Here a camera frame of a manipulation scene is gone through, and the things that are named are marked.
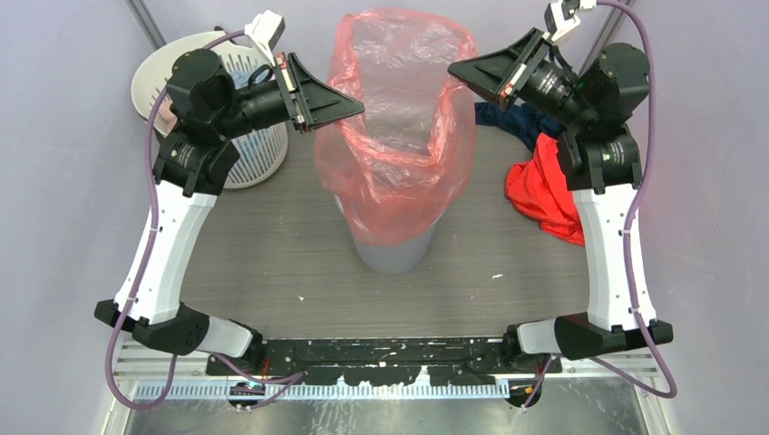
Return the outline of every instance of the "white wall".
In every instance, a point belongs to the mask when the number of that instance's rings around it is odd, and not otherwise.
[[[133,72],[151,48],[123,2],[3,2],[0,432],[90,434],[107,326],[147,213]]]
[[[641,206],[649,291],[676,338],[680,432],[769,433],[769,36],[766,3],[636,2],[658,97]],[[639,44],[626,21],[617,41]],[[646,143],[646,108],[631,128]]]
[[[296,52],[302,64],[325,80],[334,50],[336,26],[345,14],[378,6],[414,9],[443,15],[475,36],[478,53],[500,50],[520,39],[532,27],[544,29],[548,0],[144,0],[163,36],[174,41],[188,34],[221,25],[238,30],[265,9],[286,18],[279,50]],[[579,67],[598,37],[608,11],[583,14],[582,26],[564,45],[564,55]]]

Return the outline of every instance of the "red plastic bag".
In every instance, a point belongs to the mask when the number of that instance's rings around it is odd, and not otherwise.
[[[359,241],[419,236],[463,193],[474,99],[446,69],[476,55],[470,32],[431,14],[375,9],[346,15],[336,29],[328,84],[365,113],[319,130],[315,158]]]

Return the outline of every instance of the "laundry basket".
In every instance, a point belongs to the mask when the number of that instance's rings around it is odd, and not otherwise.
[[[161,47],[141,64],[133,75],[131,99],[144,119],[150,116],[152,105],[170,78],[174,62],[186,52],[198,49],[221,36],[224,36],[224,32],[206,32],[181,38]],[[221,43],[212,50],[219,55],[228,73],[233,75],[248,77],[252,71],[268,62],[258,50],[233,43]],[[160,116],[155,119],[155,129],[163,136],[170,132],[169,124]],[[286,124],[251,132],[234,139],[232,143],[240,152],[240,159],[230,170],[224,187],[241,189],[253,186],[272,175],[286,158]]]

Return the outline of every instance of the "purple cable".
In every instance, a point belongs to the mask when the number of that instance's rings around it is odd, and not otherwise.
[[[226,41],[230,41],[232,39],[243,36],[244,34],[245,32],[242,30],[232,32],[231,34],[225,34],[224,36],[217,38],[211,41],[210,43],[207,43],[206,45],[203,46],[203,48],[213,48]],[[128,316],[128,313],[131,311],[131,307],[133,306],[133,301],[136,298],[136,294],[139,293],[139,285],[141,284],[141,279],[144,278],[144,272],[146,272],[147,265],[150,262],[152,249],[155,246],[155,237],[157,236],[157,233],[158,233],[157,232],[158,220],[159,220],[158,215],[160,211],[160,206],[158,205],[158,192],[155,190],[155,178],[152,175],[152,137],[154,135],[155,118],[157,118],[158,116],[158,111],[160,110],[161,104],[165,99],[166,95],[167,95],[166,90],[165,88],[163,88],[160,95],[158,95],[158,99],[155,100],[155,103],[152,105],[150,116],[147,119],[147,141],[146,141],[145,153],[144,153],[144,167],[146,169],[145,175],[147,177],[147,185],[150,188],[150,229],[151,231],[147,238],[147,245],[144,247],[144,253],[141,255],[141,261],[139,262],[139,267],[136,270],[136,276],[133,278],[133,285],[131,286],[131,291],[128,293],[128,298],[125,301],[125,305],[123,306],[122,311],[118,316],[118,320],[115,323],[114,328],[112,328],[110,341],[107,344],[107,354],[106,354],[106,357],[104,358],[104,374],[107,378],[107,386],[110,388],[112,395],[114,395],[115,399],[117,399],[117,401],[122,403],[124,406],[136,411],[150,410],[160,405],[161,402],[165,400],[166,396],[168,396],[168,393],[170,392],[170,387],[173,384],[173,374],[174,374],[174,371],[176,370],[177,355],[173,355],[170,358],[169,377],[168,377],[168,380],[166,381],[166,385],[165,387],[163,387],[163,391],[161,392],[160,397],[158,397],[157,399],[149,403],[137,403],[125,397],[120,391],[120,388],[118,388],[117,382],[115,381],[114,373],[112,372],[112,359],[115,354],[115,348],[117,347],[118,337],[120,335],[122,326],[125,323],[125,318]],[[217,357],[224,363],[231,364],[231,362],[229,362],[222,355],[217,355]],[[288,378],[283,378],[280,380],[271,380],[271,381],[275,381],[275,383],[282,383],[285,381],[294,380],[293,382],[296,383],[296,381],[298,381],[298,378],[301,377],[300,373],[297,373],[297,374],[299,376],[296,377],[295,380],[293,376],[290,376]],[[276,394],[276,396],[278,396],[279,394],[282,394],[284,390],[279,391],[278,394]],[[264,403],[264,402],[270,403],[271,402],[270,399],[262,401],[261,403]]]
[[[625,233],[624,233],[624,236],[622,237],[622,247],[625,252],[625,271],[628,275],[628,286],[630,289],[630,305],[633,307],[635,311],[634,315],[636,317],[636,322],[638,323],[638,330],[640,330],[641,334],[644,336],[644,341],[646,341],[649,351],[654,356],[654,359],[657,360],[657,365],[659,366],[659,370],[665,376],[665,380],[667,381],[667,384],[670,387],[670,391],[664,392],[664,391],[656,390],[644,383],[641,383],[639,380],[633,378],[629,374],[622,372],[620,369],[618,369],[617,367],[614,367],[608,362],[602,361],[598,358],[590,358],[590,359],[595,363],[598,363],[606,367],[607,369],[613,371],[614,373],[623,377],[627,381],[632,382],[642,390],[651,392],[652,394],[656,394],[659,397],[672,399],[676,397],[676,395],[678,394],[678,387],[676,385],[676,381],[673,379],[673,373],[670,372],[670,369],[667,367],[667,364],[665,364],[665,360],[662,358],[662,355],[659,353],[657,345],[654,343],[654,340],[652,339],[651,334],[649,333],[648,329],[645,327],[646,322],[644,322],[643,316],[641,315],[641,313],[638,312],[638,308],[640,307],[640,304],[638,303],[638,288],[636,287],[636,273],[633,270],[633,257],[630,249],[630,229],[633,227],[633,220],[636,216],[636,213],[638,212],[638,206],[641,203],[641,199],[643,199],[644,195],[646,195],[647,188],[648,188],[648,181],[651,178],[653,164],[654,164],[654,148],[656,143],[655,133],[657,132],[657,119],[655,116],[656,106],[657,106],[657,93],[656,93],[656,86],[655,86],[654,60],[651,54],[651,43],[649,42],[649,39],[648,39],[647,29],[644,26],[643,22],[641,22],[641,17],[638,16],[638,14],[636,14],[636,11],[630,8],[630,6],[622,4],[616,0],[598,0],[598,4],[611,6],[616,9],[619,9],[620,11],[625,13],[625,15],[628,16],[628,18],[630,18],[630,20],[633,22],[633,24],[636,25],[636,28],[638,29],[638,33],[641,36],[641,43],[643,44],[643,47],[644,47],[644,53],[646,54],[649,61],[648,146],[647,146],[647,159],[644,165],[645,174],[644,174],[643,180],[641,181],[641,186],[638,189],[638,193],[633,198],[633,201],[630,203],[630,209],[628,210],[628,214],[625,217],[625,226],[624,226]]]
[[[545,382],[545,374],[547,374],[548,370],[550,369],[550,364],[552,363],[553,356],[548,357],[548,361],[545,363],[545,366],[542,367],[542,373],[540,373],[540,377],[537,378],[537,383],[534,384],[534,389],[531,390],[529,393],[529,397],[526,398],[526,401],[523,403],[523,406],[521,406],[521,409],[526,412],[526,408],[529,407],[529,403],[531,403],[531,400],[534,399],[534,394],[537,393],[537,391],[541,388],[542,383]]]
[[[227,359],[227,357],[222,355],[221,353],[211,353],[211,356],[213,356],[214,358],[216,358],[219,361],[223,362],[224,365],[226,365],[230,370],[235,372],[236,375],[242,376],[242,377],[248,379],[249,381],[256,382],[256,383],[264,383],[264,384],[268,384],[268,383],[286,383],[286,382],[289,382],[290,380],[292,380],[295,376],[301,378],[302,374],[303,374],[302,372],[296,372],[296,373],[294,373],[294,374],[292,374],[290,376],[286,376],[285,378],[257,379],[255,377],[251,376],[250,374],[240,370],[237,365],[233,364],[232,361]]]
[[[267,397],[265,400],[257,403],[256,405],[251,407],[251,410],[257,410],[259,408],[265,407],[275,401],[278,397],[280,397],[284,392],[286,392],[289,388],[293,387],[294,384],[299,382],[299,379],[302,378],[303,373],[294,373],[291,376],[288,376],[286,379],[289,379],[288,383],[283,386],[280,390],[278,390],[275,394]]]

